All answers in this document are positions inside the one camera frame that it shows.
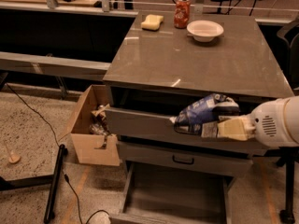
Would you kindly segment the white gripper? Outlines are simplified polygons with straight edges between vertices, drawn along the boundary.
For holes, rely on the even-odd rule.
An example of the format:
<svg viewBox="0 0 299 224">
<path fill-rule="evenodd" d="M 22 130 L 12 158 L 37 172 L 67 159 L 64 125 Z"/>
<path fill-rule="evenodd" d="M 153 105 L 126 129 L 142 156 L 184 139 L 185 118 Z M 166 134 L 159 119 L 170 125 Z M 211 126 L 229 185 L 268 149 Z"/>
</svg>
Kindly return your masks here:
<svg viewBox="0 0 299 224">
<path fill-rule="evenodd" d="M 255 138 L 268 147 L 288 147 L 292 139 L 285 122 L 285 107 L 289 99 L 276 99 L 257 106 L 249 115 L 221 121 L 218 135 L 238 141 Z"/>
</svg>

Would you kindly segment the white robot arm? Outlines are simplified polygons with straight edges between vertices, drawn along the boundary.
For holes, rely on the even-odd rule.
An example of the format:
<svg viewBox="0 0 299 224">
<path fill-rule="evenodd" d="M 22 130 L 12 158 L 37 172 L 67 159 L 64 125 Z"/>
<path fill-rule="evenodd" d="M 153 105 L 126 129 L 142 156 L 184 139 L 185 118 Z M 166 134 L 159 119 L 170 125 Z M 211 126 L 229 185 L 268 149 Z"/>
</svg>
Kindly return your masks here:
<svg viewBox="0 0 299 224">
<path fill-rule="evenodd" d="M 269 101 L 250 114 L 221 121 L 218 133 L 238 141 L 255 138 L 268 147 L 298 147 L 299 97 Z"/>
</svg>

